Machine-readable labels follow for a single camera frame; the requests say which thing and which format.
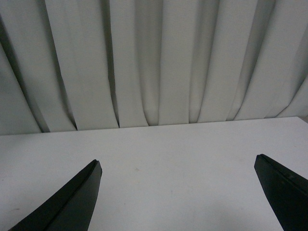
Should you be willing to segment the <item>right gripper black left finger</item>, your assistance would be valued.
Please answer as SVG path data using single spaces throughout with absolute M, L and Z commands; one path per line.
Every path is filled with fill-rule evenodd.
M 97 202 L 102 168 L 91 161 L 12 231 L 87 231 Z

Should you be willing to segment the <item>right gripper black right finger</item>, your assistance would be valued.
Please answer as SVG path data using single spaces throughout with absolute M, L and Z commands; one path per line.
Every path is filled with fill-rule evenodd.
M 254 169 L 284 231 L 308 229 L 308 180 L 270 157 L 256 156 Z

